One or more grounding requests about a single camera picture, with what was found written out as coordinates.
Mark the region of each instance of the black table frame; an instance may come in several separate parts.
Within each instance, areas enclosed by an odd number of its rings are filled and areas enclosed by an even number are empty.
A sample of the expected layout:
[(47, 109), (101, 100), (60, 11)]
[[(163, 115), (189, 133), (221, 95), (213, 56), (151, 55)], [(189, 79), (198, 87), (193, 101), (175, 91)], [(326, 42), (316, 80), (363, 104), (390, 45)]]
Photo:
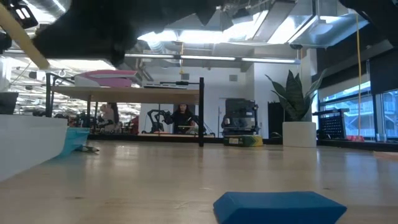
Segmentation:
[[(45, 115), (48, 118), (52, 117), (52, 109), (53, 109), (53, 101), (54, 101), (54, 91), (51, 90), (52, 86), (55, 86), (55, 81), (57, 79), (61, 79), (65, 82), (75, 84), (75, 82), (70, 79), (60, 77), (58, 75), (52, 73), (46, 73), (46, 102), (45, 102)], [(198, 134), (198, 143), (200, 147), (205, 145), (205, 135), (204, 135), (204, 117), (205, 117), (205, 79), (203, 77), (199, 78), (198, 83), (189, 83), (189, 82), (173, 82), (174, 84), (184, 84), (184, 85), (199, 85), (199, 134)], [(87, 112), (86, 112), (86, 128), (90, 128), (90, 110), (91, 110), (91, 95), (88, 96), (87, 100)], [(95, 102), (95, 118), (98, 112), (98, 102)]]

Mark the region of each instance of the teal object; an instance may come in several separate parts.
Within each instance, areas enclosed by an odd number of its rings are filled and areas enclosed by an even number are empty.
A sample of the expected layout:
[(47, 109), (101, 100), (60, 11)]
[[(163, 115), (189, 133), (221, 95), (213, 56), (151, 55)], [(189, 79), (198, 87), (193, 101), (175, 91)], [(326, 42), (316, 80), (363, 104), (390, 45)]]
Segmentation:
[(347, 210), (315, 192), (226, 192), (213, 206), (220, 224), (334, 224)]
[(84, 146), (89, 133), (89, 128), (68, 128), (62, 152), (58, 157), (68, 156), (74, 150)]

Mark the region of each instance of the yellow object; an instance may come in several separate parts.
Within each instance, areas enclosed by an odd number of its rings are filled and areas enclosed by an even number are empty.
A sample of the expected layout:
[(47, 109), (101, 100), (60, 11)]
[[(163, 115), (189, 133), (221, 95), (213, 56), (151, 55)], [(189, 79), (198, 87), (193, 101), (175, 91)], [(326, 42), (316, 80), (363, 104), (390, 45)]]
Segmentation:
[(262, 136), (260, 135), (242, 135), (242, 136), (226, 136), (224, 137), (225, 146), (240, 146), (240, 147), (258, 147), (263, 146)]
[(361, 40), (359, 36), (359, 16), (356, 15), (356, 49), (358, 51), (358, 70), (359, 70), (359, 92), (358, 92), (358, 136), (361, 135), (361, 84), (362, 84), (362, 66), (361, 66)]
[(0, 3), (0, 26), (17, 42), (26, 55), (42, 70), (50, 64), (47, 59), (33, 45), (25, 30), (13, 18), (9, 11)]

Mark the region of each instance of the wooden table surface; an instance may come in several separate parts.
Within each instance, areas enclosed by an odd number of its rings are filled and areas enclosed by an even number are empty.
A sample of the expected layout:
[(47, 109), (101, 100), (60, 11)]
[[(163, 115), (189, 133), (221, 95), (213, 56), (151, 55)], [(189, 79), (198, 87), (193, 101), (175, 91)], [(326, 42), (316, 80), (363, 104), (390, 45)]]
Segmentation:
[(226, 191), (314, 191), (348, 207), (337, 224), (396, 224), (398, 163), (372, 152), (90, 141), (0, 182), (1, 224), (216, 224)]

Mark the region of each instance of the rope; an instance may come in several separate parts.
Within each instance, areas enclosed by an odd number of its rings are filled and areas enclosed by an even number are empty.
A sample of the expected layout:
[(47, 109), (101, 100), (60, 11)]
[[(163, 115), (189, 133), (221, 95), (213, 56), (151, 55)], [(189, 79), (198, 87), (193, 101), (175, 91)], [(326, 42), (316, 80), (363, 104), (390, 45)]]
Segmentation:
[(362, 84), (362, 66), (361, 66), (361, 40), (359, 35), (359, 15), (356, 15), (356, 48), (358, 51), (358, 70), (359, 70), (359, 92), (358, 92), (358, 136), (361, 135), (361, 84)]

